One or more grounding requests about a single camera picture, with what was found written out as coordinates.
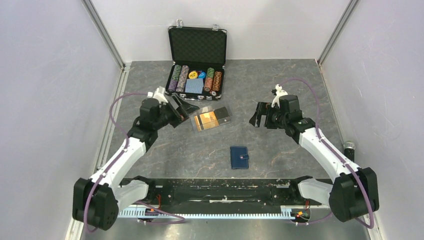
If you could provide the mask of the clear acrylic card box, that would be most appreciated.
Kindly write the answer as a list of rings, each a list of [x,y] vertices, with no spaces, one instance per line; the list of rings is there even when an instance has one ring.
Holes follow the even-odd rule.
[[[229,105],[217,105],[217,106],[208,105],[208,106],[201,107],[198,111],[196,111],[193,115],[190,116],[189,119],[190,119],[193,130],[196,133],[200,133],[200,132],[208,131],[208,130],[226,125],[226,124],[219,125],[214,114],[214,110],[221,107],[227,107],[230,114],[230,122],[226,124],[231,123],[233,114]]]

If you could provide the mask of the black VIP card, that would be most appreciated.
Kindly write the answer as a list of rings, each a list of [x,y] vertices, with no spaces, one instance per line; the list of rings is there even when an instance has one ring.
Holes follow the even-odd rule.
[[[215,109],[213,113],[219,125],[223,125],[231,121],[230,112],[225,106]]]

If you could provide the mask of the blue leather card holder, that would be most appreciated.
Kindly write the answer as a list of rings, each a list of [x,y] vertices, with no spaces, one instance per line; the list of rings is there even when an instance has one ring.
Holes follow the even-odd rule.
[[[246,146],[231,146],[230,147],[230,164],[232,170],[248,169],[249,154]]]

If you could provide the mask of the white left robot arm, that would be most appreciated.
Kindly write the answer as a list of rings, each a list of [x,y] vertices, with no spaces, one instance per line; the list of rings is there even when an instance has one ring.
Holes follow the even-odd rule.
[[[72,218],[82,222],[88,232],[108,230],[119,213],[137,201],[153,203],[157,190],[150,180],[135,177],[122,185],[131,167],[151,148],[158,131],[170,125],[176,128],[200,108],[173,94],[176,106],[163,93],[149,92],[142,101],[139,115],[132,127],[124,133],[125,139],[104,166],[88,179],[79,178],[73,186]]]

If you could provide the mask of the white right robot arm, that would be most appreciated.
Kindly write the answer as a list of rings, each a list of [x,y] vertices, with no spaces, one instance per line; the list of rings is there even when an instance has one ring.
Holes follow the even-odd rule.
[[[331,183],[311,176],[294,180],[289,199],[295,204],[313,200],[328,206],[341,222],[372,216],[380,208],[377,174],[362,168],[334,147],[318,125],[304,117],[296,95],[275,97],[275,102],[258,102],[249,123],[259,127],[265,117],[267,129],[283,129],[298,145],[308,151],[328,174]]]

